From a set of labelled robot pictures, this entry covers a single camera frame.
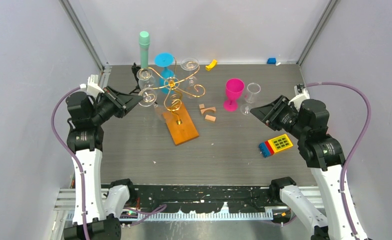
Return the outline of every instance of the table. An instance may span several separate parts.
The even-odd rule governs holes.
[[[178,77],[185,74],[178,66]],[[183,102],[200,137],[175,146],[153,107],[136,106],[123,119],[113,117],[102,126],[102,183],[130,178],[136,184],[269,185],[272,179],[290,176],[300,186],[316,185],[298,153],[295,138],[290,137],[293,148],[264,158],[259,143],[284,132],[272,131],[254,116],[243,115],[240,110],[230,113],[222,106],[225,83],[235,77],[246,85],[260,84],[256,106],[280,95],[294,97],[293,87],[303,82],[298,65],[225,64],[210,72],[201,65],[196,76],[205,86],[206,95],[198,99],[184,96]],[[108,85],[124,93],[134,89],[131,66],[113,66]],[[216,123],[204,120],[199,104],[216,107]]]

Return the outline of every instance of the wall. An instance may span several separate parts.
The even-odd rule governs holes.
[[[150,62],[162,52],[201,63],[296,62],[327,0],[72,0],[86,32],[111,65],[140,61],[140,31],[151,34]]]
[[[73,165],[56,102],[98,72],[58,0],[0,1],[0,240],[41,240]],[[66,139],[62,105],[56,121]]]
[[[369,98],[372,119],[348,180],[358,216],[372,239],[392,239],[392,1],[340,1],[302,65],[307,83],[344,82]],[[317,86],[311,96],[330,111],[330,131],[346,155],[366,117],[362,99]]]

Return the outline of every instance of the pink goblet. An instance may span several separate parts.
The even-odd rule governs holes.
[[[225,85],[225,94],[228,100],[224,102],[224,108],[227,111],[236,111],[238,104],[236,100],[241,96],[244,90],[244,82],[238,78],[232,78]]]

